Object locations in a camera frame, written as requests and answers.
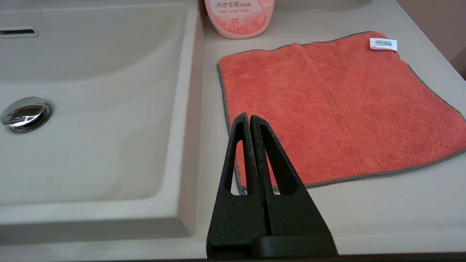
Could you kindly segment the pink pump soap bottle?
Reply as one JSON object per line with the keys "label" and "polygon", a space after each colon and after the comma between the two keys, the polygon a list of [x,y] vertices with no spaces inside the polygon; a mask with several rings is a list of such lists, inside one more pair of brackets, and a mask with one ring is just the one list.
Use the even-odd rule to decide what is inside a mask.
{"label": "pink pump soap bottle", "polygon": [[275,0],[204,0],[210,22],[222,37],[247,39],[268,27]]}

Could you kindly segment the orange microfibre cloth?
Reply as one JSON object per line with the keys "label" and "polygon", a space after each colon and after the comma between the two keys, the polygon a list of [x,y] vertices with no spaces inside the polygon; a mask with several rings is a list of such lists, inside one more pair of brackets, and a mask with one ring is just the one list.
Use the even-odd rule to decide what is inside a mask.
{"label": "orange microfibre cloth", "polygon": [[306,187],[403,174],[466,153],[466,119],[380,32],[248,50],[217,62],[227,127],[266,119]]}

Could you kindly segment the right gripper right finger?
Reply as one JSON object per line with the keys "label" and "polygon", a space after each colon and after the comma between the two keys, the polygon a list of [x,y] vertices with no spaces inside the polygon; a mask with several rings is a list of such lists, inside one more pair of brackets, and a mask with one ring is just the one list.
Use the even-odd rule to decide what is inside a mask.
{"label": "right gripper right finger", "polygon": [[251,116],[251,134],[271,235],[331,235],[270,124]]}

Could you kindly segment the chrome drain stopper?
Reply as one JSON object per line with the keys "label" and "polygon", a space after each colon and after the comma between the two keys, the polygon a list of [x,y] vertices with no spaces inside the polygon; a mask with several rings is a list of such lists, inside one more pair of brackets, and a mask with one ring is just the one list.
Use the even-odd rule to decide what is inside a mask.
{"label": "chrome drain stopper", "polygon": [[3,126],[15,133],[27,133],[43,126],[53,113],[44,99],[29,96],[7,106],[0,115]]}

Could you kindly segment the white wash basin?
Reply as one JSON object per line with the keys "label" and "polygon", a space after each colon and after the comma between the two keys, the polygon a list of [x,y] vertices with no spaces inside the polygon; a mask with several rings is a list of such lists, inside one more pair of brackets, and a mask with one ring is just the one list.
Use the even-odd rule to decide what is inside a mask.
{"label": "white wash basin", "polygon": [[228,40],[197,0],[0,0],[0,113],[38,96],[40,128],[0,124],[0,262],[205,258],[228,144],[217,61],[361,31],[466,116],[466,81],[394,0],[282,0]]}

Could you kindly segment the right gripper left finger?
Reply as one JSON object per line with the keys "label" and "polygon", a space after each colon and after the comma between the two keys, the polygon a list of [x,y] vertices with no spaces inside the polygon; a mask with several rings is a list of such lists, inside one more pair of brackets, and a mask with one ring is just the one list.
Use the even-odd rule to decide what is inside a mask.
{"label": "right gripper left finger", "polygon": [[[268,234],[262,178],[246,113],[231,126],[224,166],[206,238],[210,260],[264,260],[261,242]],[[247,195],[231,193],[238,142],[243,144]]]}

